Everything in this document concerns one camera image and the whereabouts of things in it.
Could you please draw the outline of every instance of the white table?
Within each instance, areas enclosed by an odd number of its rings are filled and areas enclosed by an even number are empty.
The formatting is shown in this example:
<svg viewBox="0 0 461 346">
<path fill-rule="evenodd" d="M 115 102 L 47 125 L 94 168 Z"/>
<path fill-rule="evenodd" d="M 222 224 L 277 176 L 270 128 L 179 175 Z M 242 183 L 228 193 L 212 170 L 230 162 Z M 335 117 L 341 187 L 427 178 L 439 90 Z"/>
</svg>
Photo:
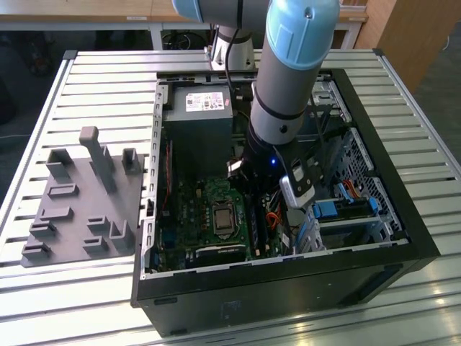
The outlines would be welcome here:
<svg viewBox="0 0 461 346">
<path fill-rule="evenodd" d="M 346 69 L 442 256 L 368 304 L 160 340 L 144 313 L 129 303 L 133 256 L 29 269 L 19 265 L 45 189 L 43 163 L 50 147 L 87 156 L 76 145 L 79 131 L 95 125 L 111 154 L 130 146 L 147 156 L 156 72 L 207 66 L 200 51 L 81 52 L 62 62 L 0 209 L 0 343 L 402 345 L 455 340 L 461 334 L 461 169 L 387 60 L 370 50 L 332 51 L 323 66 Z"/>
</svg>

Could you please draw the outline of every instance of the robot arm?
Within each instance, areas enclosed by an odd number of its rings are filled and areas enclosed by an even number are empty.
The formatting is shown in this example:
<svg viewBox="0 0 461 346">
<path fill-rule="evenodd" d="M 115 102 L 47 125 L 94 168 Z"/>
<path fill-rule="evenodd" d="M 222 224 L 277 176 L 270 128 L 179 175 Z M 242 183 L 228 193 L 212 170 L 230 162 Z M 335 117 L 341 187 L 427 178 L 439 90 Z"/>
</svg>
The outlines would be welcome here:
<svg viewBox="0 0 461 346">
<path fill-rule="evenodd" d="M 173 0 L 178 13 L 198 21 L 257 30 L 265 18 L 251 122 L 239 170 L 279 179 L 287 204 L 314 196 L 310 169 L 295 139 L 339 17 L 338 0 Z"/>
</svg>

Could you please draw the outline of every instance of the black cable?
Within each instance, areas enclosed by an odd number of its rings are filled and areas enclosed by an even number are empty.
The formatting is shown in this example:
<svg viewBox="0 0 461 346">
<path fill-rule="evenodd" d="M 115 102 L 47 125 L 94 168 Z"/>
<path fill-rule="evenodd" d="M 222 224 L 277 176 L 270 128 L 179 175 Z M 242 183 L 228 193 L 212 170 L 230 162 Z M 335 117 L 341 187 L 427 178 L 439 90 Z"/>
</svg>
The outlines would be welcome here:
<svg viewBox="0 0 461 346">
<path fill-rule="evenodd" d="M 328 132 L 325 132 L 323 134 L 323 139 L 325 142 L 328 142 L 330 139 L 332 138 L 335 138 L 335 137 L 339 137 L 339 136 L 342 136 L 343 134 L 345 134 L 350 128 L 352 127 L 352 125 L 343 125 L 339 128 L 335 128 L 334 130 L 330 130 Z M 314 141 L 314 143 L 312 144 L 312 146 L 310 146 L 310 148 L 306 151 L 305 153 L 305 158 L 306 159 L 310 159 L 312 156 L 315 155 L 315 150 L 321 145 L 321 140 L 320 139 L 316 139 Z"/>
<path fill-rule="evenodd" d="M 230 53 L 231 53 L 231 49 L 232 49 L 232 46 L 233 46 L 233 41 L 236 40 L 238 31 L 240 31 L 240 30 L 237 29 L 237 30 L 233 33 L 233 36 L 232 36 L 232 38 L 230 39 L 230 42 L 229 42 L 228 49 L 227 49 L 227 51 L 225 52 L 225 59 L 224 59 L 225 77 L 228 79 L 228 86 L 229 86 L 229 89 L 230 89 L 230 93 L 231 93 L 231 94 L 233 94 L 236 90 L 233 88 L 232 81 L 231 81 L 231 76 L 229 75 L 229 55 L 230 55 Z"/>
<path fill-rule="evenodd" d="M 248 122 L 250 121 L 250 117 L 245 112 L 243 112 L 241 110 L 238 110 L 237 114 L 242 115 L 246 119 L 246 121 L 248 121 Z"/>
<path fill-rule="evenodd" d="M 314 113 L 314 119 L 315 119 L 315 126 L 317 126 L 317 132 L 318 132 L 318 136 L 320 138 L 320 143 L 321 143 L 321 150 L 322 150 L 322 165 L 321 166 L 325 168 L 325 164 L 326 164 L 325 138 L 323 137 L 323 131 L 320 126 L 320 120 L 318 119 L 317 105 L 314 102 L 313 94 L 310 94 L 310 105 L 312 106 L 312 111 Z"/>
</svg>

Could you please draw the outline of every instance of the floor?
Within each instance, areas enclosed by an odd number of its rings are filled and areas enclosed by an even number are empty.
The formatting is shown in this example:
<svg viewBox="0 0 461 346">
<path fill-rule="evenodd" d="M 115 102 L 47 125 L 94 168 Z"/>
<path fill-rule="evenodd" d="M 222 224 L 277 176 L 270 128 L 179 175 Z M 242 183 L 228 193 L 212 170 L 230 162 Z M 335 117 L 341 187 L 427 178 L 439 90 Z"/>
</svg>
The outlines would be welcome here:
<svg viewBox="0 0 461 346">
<path fill-rule="evenodd" d="M 66 49 L 93 50 L 94 32 L 54 32 L 48 36 L 52 42 L 50 55 L 55 70 Z M 124 37 L 121 32 L 112 36 L 112 49 L 121 49 Z M 137 33 L 133 49 L 150 49 L 148 32 Z M 416 101 L 444 139 L 458 161 L 461 161 L 461 23 L 450 35 L 450 43 L 429 69 L 415 93 Z M 53 83 L 54 73 L 46 77 L 30 74 L 17 53 L 0 46 L 0 78 L 4 80 L 19 108 L 18 115 L 5 125 L 0 125 L 0 204 L 16 171 L 27 145 L 28 137 Z"/>
</svg>

